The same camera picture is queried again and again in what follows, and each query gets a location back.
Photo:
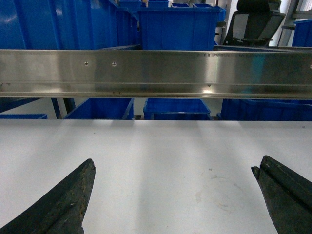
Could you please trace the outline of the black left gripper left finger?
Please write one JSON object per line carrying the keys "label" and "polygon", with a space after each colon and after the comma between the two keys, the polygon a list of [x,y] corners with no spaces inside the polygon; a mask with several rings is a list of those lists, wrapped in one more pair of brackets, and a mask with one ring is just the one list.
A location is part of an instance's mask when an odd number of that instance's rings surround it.
{"label": "black left gripper left finger", "polygon": [[96,174],[87,159],[23,213],[2,234],[83,234],[82,226]]}

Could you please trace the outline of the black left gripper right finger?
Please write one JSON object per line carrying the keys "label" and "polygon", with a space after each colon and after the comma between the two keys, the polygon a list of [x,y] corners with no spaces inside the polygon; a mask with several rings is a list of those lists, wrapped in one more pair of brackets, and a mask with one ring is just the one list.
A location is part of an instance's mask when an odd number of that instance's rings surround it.
{"label": "black left gripper right finger", "polygon": [[279,234],[312,232],[312,183],[270,156],[251,171]]}

